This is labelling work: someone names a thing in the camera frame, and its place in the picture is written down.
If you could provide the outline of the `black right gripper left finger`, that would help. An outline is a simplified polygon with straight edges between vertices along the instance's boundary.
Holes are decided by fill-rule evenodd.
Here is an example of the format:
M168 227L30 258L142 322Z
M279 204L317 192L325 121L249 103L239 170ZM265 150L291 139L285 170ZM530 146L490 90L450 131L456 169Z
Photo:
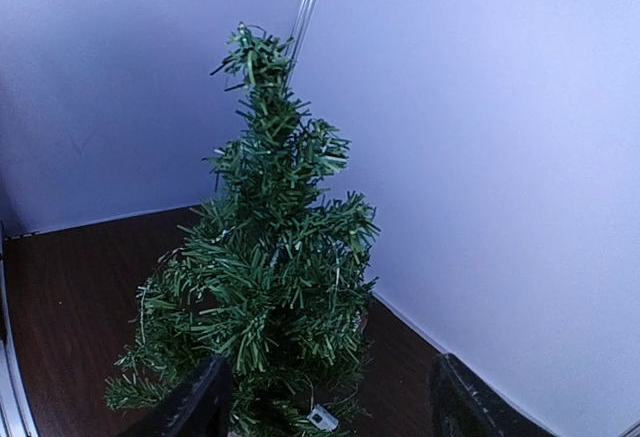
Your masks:
M160 404L119 435L227 436L232 386L226 359L205 358Z

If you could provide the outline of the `white battery box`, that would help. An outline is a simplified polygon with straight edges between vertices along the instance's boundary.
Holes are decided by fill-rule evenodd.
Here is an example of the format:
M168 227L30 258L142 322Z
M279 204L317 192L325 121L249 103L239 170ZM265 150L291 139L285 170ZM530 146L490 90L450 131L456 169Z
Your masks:
M334 432L339 427L339 420L319 404L311 409L307 420L321 431Z

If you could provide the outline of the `small green christmas tree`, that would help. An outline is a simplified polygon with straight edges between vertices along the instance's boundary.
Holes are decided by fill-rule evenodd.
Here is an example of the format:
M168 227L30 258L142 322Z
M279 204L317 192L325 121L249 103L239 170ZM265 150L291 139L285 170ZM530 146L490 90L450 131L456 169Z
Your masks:
M291 41L240 24L228 45L219 69L235 79L244 129L210 159L220 195L139 287L106 403L149 409L202 359L223 357L234 435L316 436L307 416L319 404L350 436L364 413L376 211L357 192L329 197L350 143L295 96Z

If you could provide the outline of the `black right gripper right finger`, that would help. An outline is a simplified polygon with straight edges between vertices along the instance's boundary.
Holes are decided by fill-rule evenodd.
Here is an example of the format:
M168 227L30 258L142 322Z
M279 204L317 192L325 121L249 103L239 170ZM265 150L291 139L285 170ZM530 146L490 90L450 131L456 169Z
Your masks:
M452 353L435 357L429 392L435 436L543 437L550 434L508 404Z

